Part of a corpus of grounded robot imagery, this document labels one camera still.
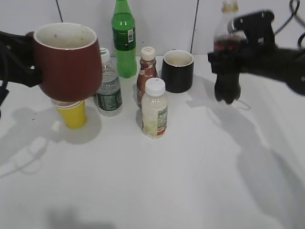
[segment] black mug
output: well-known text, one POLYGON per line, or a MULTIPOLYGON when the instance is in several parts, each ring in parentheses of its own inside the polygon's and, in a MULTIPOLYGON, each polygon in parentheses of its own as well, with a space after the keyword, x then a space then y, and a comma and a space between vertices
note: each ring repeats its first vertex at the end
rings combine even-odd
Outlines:
POLYGON ((194 58, 189 52, 171 50, 164 55, 161 78, 168 92, 182 93, 193 83, 194 58))

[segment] yellow paper cup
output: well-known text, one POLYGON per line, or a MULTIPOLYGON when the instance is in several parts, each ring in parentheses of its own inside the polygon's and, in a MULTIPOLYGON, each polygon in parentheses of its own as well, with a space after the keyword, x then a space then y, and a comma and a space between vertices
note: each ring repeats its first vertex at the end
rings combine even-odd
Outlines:
POLYGON ((52 104, 61 114, 68 128, 77 129, 86 124, 84 100, 75 103, 52 100, 52 104))

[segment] green glass bottle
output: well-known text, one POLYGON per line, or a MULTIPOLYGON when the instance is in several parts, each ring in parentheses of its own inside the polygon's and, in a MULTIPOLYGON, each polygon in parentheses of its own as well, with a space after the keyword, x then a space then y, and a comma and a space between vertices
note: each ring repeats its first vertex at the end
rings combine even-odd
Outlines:
POLYGON ((111 21, 119 76, 130 78, 137 73, 135 60, 135 21, 127 0, 116 0, 111 21))

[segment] white wall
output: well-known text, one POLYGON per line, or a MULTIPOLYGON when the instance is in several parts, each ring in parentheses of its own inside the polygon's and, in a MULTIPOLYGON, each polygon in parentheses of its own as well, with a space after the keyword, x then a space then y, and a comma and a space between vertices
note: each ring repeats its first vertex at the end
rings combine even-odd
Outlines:
MULTIPOLYGON (((221 20, 222 0, 200 0, 193 42, 193 54, 204 54, 213 50, 214 30, 221 20)), ((262 9, 271 9, 275 14, 273 28, 276 30, 290 16, 289 0, 238 0, 239 14, 262 9)), ((305 2, 301 1, 300 16, 305 18, 305 2)), ((281 47, 296 47, 299 36, 305 31, 293 20, 278 36, 281 47)))
POLYGON ((60 22, 55 0, 1 0, 0 31, 24 35, 60 22))
MULTIPOLYGON (((240 14, 260 9, 275 13, 277 29, 290 15, 289 0, 239 0, 240 14)), ((63 20, 92 27, 100 45, 114 54, 111 19, 115 0, 59 0, 63 20)), ((191 49, 197 0, 129 0, 136 20, 137 54, 143 46, 152 46, 158 55, 171 49, 191 49)), ((193 54, 208 53, 213 48, 213 33, 222 17, 222 0, 199 0, 193 42, 193 54)), ((305 2, 299 14, 305 18, 305 2)), ((25 34, 40 26, 59 22, 55 0, 1 0, 0 30, 25 34)), ((276 41, 281 47, 296 47, 305 31, 294 20, 276 41)))
MULTIPOLYGON (((197 0, 128 0, 136 21, 137 54, 152 46, 158 55, 171 49, 190 51, 197 0)), ((91 27, 100 46, 114 54, 111 19, 115 0, 59 0, 65 22, 91 27)))

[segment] white bottle cap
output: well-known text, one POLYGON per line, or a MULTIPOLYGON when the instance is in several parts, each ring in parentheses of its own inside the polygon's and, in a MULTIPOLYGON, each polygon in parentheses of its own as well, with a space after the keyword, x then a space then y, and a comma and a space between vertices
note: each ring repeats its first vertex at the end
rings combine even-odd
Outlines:
POLYGON ((144 47, 141 49, 141 58, 145 61, 151 61, 156 57, 154 48, 144 47))
POLYGON ((145 83, 145 93, 152 97, 158 97, 165 93, 165 82, 159 78, 151 78, 145 83))
POLYGON ((102 63, 107 63, 110 60, 110 52, 108 49, 100 48, 102 63))

